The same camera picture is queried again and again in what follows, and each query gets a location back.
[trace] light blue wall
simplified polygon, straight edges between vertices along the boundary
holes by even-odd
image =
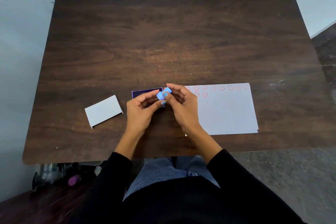
[[[0,0],[0,201],[30,189],[22,151],[54,0]],[[335,0],[297,0],[309,34],[336,21]]]

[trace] white paper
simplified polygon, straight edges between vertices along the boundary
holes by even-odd
[[[123,113],[115,95],[85,108],[85,112],[91,128],[104,120]]]
[[[186,87],[198,97],[199,123],[208,134],[258,133],[249,83]]]

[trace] person's right hand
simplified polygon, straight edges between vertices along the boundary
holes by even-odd
[[[197,97],[182,85],[167,83],[172,93],[164,92],[167,102],[174,110],[174,115],[183,132],[188,135],[201,125],[198,121]]]

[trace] dark brown table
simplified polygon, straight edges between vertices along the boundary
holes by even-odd
[[[295,0],[56,0],[23,161],[107,159],[131,91],[166,82],[250,83],[259,133],[214,136],[229,151],[336,145],[334,103]],[[91,129],[84,108],[112,95],[125,114]],[[166,107],[134,156],[196,153]]]

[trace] blue denim jeans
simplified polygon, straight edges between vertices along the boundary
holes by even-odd
[[[189,176],[203,176],[219,187],[216,180],[208,171],[203,158],[200,156],[177,157],[176,168],[173,167],[170,157],[156,158],[150,162],[145,162],[144,167],[126,192],[124,199],[137,190],[153,183]]]

